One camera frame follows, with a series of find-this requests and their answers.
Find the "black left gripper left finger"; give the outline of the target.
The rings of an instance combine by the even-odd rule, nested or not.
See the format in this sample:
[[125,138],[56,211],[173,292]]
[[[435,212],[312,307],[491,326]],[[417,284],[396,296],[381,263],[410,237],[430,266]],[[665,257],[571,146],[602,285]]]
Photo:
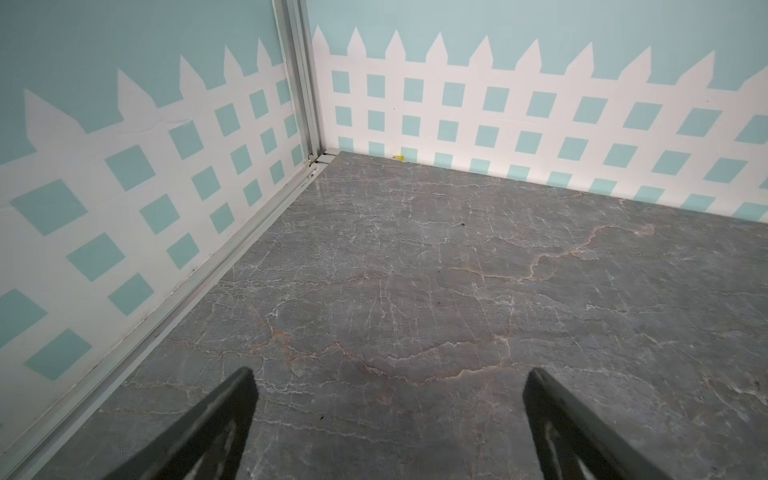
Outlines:
[[234,479],[259,398],[254,373],[237,369],[108,479]]

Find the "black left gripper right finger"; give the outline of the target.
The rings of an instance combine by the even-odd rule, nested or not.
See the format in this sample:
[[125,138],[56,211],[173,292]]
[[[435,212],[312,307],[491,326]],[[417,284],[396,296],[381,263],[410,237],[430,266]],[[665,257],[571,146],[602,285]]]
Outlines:
[[526,379],[523,401],[546,479],[667,479],[542,368]]

